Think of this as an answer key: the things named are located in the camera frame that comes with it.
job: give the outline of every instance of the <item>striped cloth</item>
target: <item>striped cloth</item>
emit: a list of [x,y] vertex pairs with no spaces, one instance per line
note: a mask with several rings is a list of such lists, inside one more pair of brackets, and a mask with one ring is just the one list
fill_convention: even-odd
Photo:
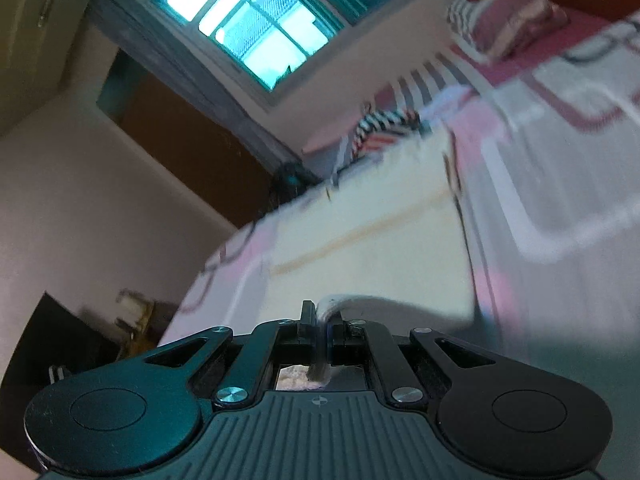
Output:
[[419,110],[453,85],[468,85],[480,95],[492,85],[471,63],[451,50],[437,52],[419,67],[389,82],[373,96],[378,110]]

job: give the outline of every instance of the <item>patterned bedspread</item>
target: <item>patterned bedspread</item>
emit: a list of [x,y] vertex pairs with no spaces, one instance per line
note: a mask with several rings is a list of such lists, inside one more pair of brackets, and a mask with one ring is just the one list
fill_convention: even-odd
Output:
[[597,391],[640,478],[640,12],[453,118],[478,300],[508,355]]

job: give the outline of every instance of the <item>window frame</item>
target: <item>window frame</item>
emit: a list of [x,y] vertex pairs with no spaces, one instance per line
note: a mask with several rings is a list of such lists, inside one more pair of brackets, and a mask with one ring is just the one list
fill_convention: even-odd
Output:
[[209,63],[213,63],[263,111],[270,112],[337,54],[375,28],[378,23],[395,14],[414,0],[389,0],[364,16],[356,25],[351,25],[328,0],[318,0],[326,11],[342,25],[342,30],[338,31],[324,47],[310,56],[300,67],[279,82],[272,91],[267,90],[265,85],[258,82],[257,76],[243,65],[240,65],[236,58],[228,54],[221,45],[205,36],[198,29],[200,20],[215,1],[208,0],[190,22],[187,22],[180,14],[175,12],[166,3],[166,0],[146,0],[146,6],[204,65],[207,66]]

